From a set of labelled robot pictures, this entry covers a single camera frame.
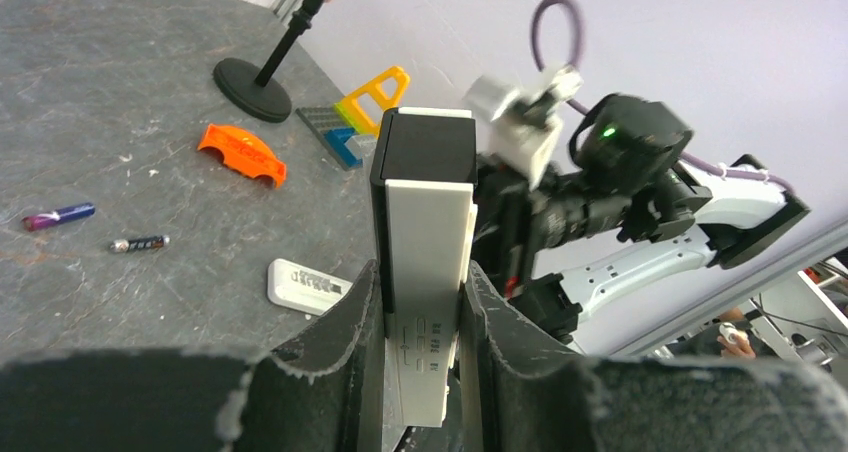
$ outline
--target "purple battery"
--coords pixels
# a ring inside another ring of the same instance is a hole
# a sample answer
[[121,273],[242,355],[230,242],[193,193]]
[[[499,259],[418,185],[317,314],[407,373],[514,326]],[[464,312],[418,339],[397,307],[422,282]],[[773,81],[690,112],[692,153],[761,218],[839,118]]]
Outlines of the purple battery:
[[47,227],[53,227],[54,225],[64,224],[65,222],[91,217],[92,215],[94,215],[94,204],[86,202],[84,204],[63,207],[44,214],[30,215],[29,217],[24,217],[23,223],[27,230],[34,232],[36,230],[46,229]]

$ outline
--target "battery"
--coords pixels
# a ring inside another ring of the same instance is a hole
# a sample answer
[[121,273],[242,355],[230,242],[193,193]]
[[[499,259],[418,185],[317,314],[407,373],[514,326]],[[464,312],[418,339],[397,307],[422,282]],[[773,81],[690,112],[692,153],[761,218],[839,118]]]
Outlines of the battery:
[[85,202],[82,204],[72,205],[70,207],[56,209],[51,212],[45,212],[43,214],[30,215],[29,217],[24,217],[22,222],[27,230],[35,232],[36,230],[46,229],[47,227],[53,227],[54,225],[84,219],[86,217],[91,217],[92,215],[94,215],[94,204]]
[[171,242],[167,235],[154,235],[141,239],[119,239],[113,241],[109,250],[116,254],[123,252],[135,252],[137,250],[161,249]]

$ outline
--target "gray tabletop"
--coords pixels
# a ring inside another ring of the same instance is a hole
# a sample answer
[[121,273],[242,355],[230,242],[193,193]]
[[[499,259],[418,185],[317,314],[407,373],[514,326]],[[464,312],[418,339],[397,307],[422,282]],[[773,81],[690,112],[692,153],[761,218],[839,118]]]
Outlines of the gray tabletop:
[[[261,64],[283,30],[235,0],[0,0],[0,348],[273,347],[308,319],[267,300],[272,260],[356,277],[374,256],[364,171],[343,172],[296,116],[253,120],[212,82],[225,57]],[[298,47],[276,77],[298,105],[341,97]],[[210,123],[265,141],[285,184],[198,152]],[[81,202],[95,215],[21,226]],[[155,234],[171,244],[107,250]]]

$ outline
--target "blue lego brick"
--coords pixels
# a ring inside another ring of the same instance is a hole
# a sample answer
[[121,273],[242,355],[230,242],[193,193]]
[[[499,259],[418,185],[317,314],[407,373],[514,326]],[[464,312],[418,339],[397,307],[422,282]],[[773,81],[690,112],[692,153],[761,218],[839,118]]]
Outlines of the blue lego brick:
[[347,146],[351,137],[356,135],[356,130],[353,127],[345,127],[343,129],[333,129],[324,134],[324,140],[332,147],[336,153],[337,159],[342,162],[342,165],[348,169],[362,167],[362,159]]

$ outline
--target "black stand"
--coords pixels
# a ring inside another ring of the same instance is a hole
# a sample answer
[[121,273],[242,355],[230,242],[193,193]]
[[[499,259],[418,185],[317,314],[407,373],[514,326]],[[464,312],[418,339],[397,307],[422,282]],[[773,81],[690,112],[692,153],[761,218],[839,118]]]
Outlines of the black stand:
[[325,0],[303,0],[292,15],[289,29],[262,70],[236,58],[226,58],[212,71],[215,84],[238,108],[265,122],[282,122],[291,114],[291,98],[279,82],[272,79],[277,67],[298,37],[312,27],[312,18]]

